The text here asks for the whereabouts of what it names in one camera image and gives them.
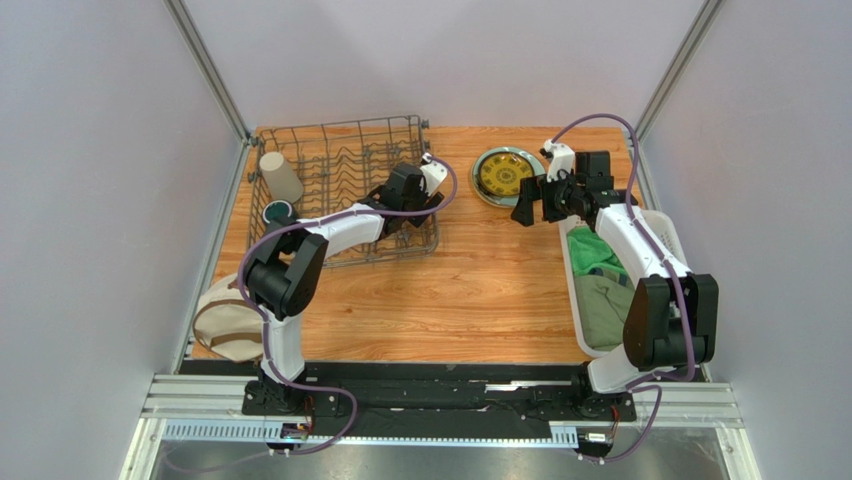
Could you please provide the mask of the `light blue flower plate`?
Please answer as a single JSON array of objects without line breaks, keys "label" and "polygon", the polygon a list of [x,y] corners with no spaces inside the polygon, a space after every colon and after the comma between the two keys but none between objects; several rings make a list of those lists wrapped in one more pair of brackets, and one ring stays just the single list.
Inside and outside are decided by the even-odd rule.
[{"label": "light blue flower plate", "polygon": [[545,174],[546,169],[545,169],[544,165],[541,163],[541,161],[539,159],[537,159],[530,152],[528,152],[526,150],[522,150],[522,149],[517,148],[517,147],[511,147],[511,146],[496,147],[496,148],[487,150],[476,160],[476,162],[474,163],[474,165],[472,167],[470,177],[471,177],[471,183],[472,183],[473,188],[474,188],[475,192],[477,193],[477,195],[483,201],[485,201],[486,203],[488,203],[492,206],[496,206],[496,207],[500,207],[500,208],[514,208],[515,204],[517,202],[518,195],[500,198],[500,197],[486,193],[484,191],[484,189],[482,188],[481,184],[479,183],[478,167],[480,166],[481,162],[485,159],[485,157],[487,155],[492,154],[492,153],[497,153],[497,152],[514,152],[514,153],[518,153],[519,155],[521,155],[522,157],[527,159],[532,164],[533,169],[534,169],[534,173],[533,173],[532,176]]}]

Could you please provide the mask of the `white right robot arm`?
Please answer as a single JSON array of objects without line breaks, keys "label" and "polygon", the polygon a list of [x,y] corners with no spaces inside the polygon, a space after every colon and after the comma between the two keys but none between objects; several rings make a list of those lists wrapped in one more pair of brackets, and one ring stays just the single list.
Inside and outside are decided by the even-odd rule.
[{"label": "white right robot arm", "polygon": [[715,353],[719,286],[697,274],[651,231],[630,191],[618,190],[606,151],[548,152],[545,174],[521,179],[512,220],[555,223],[575,217],[618,257],[634,286],[622,342],[583,365],[572,379],[572,412],[583,420],[610,420],[630,394],[661,379],[690,382]]}]

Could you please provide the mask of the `beige ceramic cup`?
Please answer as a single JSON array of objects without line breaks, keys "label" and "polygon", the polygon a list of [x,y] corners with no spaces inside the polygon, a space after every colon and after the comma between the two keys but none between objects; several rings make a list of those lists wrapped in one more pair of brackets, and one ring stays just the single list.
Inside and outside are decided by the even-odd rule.
[{"label": "beige ceramic cup", "polygon": [[290,162],[280,152],[263,154],[259,168],[272,200],[295,203],[302,198],[304,186]]}]

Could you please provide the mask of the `dark green ceramic mug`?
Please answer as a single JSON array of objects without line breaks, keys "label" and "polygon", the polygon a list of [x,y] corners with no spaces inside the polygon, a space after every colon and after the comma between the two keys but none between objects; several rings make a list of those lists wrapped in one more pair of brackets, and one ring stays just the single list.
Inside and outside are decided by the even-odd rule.
[{"label": "dark green ceramic mug", "polygon": [[273,220],[281,217],[297,218],[293,205],[286,200],[273,200],[269,202],[262,210],[261,218],[265,225],[269,225]]}]

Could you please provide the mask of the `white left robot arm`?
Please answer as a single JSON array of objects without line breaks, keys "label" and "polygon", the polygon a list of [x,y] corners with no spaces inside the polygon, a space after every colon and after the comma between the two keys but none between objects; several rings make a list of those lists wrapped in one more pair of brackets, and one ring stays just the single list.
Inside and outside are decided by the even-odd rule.
[{"label": "white left robot arm", "polygon": [[306,412],[308,398],[320,389],[304,382],[303,313],[315,297],[325,261],[383,240],[405,224],[421,226],[453,200],[440,191],[446,180],[458,189],[455,171],[425,154],[419,164],[396,165],[384,183],[344,210],[314,219],[285,214],[270,220],[236,277],[241,296],[261,318],[260,367],[257,379],[246,385],[243,414]]}]

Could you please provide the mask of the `yellow black patterned plate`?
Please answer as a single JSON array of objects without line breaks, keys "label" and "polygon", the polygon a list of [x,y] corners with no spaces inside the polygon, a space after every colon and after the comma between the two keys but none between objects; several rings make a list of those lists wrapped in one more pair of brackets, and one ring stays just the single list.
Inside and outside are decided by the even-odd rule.
[{"label": "yellow black patterned plate", "polygon": [[478,178],[484,191],[497,197],[517,196],[521,180],[532,176],[532,164],[514,152],[489,154],[478,167]]}]

